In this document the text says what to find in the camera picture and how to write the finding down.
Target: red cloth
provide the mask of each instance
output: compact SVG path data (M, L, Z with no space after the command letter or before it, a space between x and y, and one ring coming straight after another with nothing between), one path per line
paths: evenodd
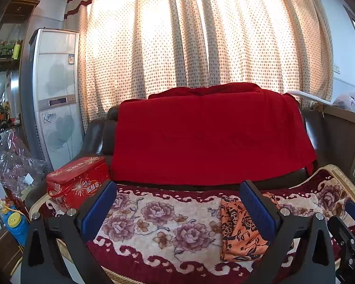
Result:
M316 159L290 95L232 83L149 98L120 105L114 180L236 184L278 177Z

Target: silver screw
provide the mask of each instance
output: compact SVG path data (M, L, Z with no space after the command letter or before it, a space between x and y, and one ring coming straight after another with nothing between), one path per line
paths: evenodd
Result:
M75 208L70 208L69 210L67 210L66 214L70 217L75 216L76 215L76 209Z
M283 216L289 216L289 215L291 214L291 212L289 211L288 208L281 208L280 213L281 213Z
M316 212L316 218L318 220L323 220L323 214L319 213L319 212Z
M39 212L35 212L32 215L32 220L38 220L41 217L41 214Z

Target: curtain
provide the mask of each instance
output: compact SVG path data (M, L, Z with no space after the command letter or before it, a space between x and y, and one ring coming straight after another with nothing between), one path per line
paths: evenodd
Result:
M179 86L253 82L331 99L320 0L67 0L64 27L80 32L85 129L126 99Z

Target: transparent plastic bag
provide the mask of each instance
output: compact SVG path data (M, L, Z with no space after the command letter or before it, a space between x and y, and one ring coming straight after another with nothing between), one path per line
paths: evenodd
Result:
M24 142L12 130L0 134L0 183L21 198L23 191L41 182L46 161L34 159Z
M355 90L339 95L332 105L355 112Z

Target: wall outlet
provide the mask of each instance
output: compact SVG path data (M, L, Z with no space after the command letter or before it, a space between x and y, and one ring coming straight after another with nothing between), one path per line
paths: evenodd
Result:
M336 64L333 64L333 72L337 74L341 74L341 71L339 69L339 66Z

